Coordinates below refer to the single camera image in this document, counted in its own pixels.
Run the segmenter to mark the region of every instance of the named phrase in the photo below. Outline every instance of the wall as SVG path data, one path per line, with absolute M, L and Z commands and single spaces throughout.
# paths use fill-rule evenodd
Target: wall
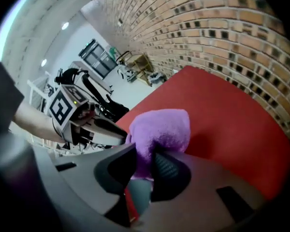
M 78 12 L 69 21 L 67 29 L 61 30 L 52 42 L 45 55 L 47 64 L 40 68 L 40 75 L 48 71 L 55 78 L 60 68 L 65 71 L 73 61 L 82 61 L 78 54 L 92 39 L 96 39 L 104 48 L 108 46 L 105 39 Z
M 265 0 L 93 0 L 82 13 L 168 77 L 191 65 L 237 86 L 290 138 L 290 41 Z

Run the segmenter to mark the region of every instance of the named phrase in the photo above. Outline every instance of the purple towel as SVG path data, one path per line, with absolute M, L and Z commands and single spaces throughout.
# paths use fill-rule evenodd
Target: purple towel
M 137 166 L 132 179 L 151 179 L 150 166 L 156 146 L 184 152 L 190 140 L 189 115 L 185 110 L 163 109 L 138 115 L 129 127 L 126 143 L 135 143 Z

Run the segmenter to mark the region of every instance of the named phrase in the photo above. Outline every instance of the brick wall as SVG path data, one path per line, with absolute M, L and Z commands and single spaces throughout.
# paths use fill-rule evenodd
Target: brick wall
M 290 41 L 265 0 L 93 0 L 83 13 L 168 77 L 191 65 L 237 86 L 290 138 Z

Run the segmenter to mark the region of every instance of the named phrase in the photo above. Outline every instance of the forearm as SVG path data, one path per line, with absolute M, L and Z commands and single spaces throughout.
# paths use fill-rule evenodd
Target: forearm
M 36 110 L 24 101 L 20 104 L 13 121 L 22 129 L 29 133 L 53 142 L 64 143 L 52 123 L 52 118 Z

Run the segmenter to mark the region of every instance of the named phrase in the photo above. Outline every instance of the white wall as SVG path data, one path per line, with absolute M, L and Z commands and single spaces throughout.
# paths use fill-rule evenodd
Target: white wall
M 70 21 L 66 30 L 62 30 L 49 47 L 45 58 L 47 64 L 40 68 L 40 75 L 48 71 L 55 78 L 60 68 L 65 71 L 73 61 L 83 61 L 78 54 L 92 39 L 106 48 L 108 43 L 86 21 L 79 12 Z

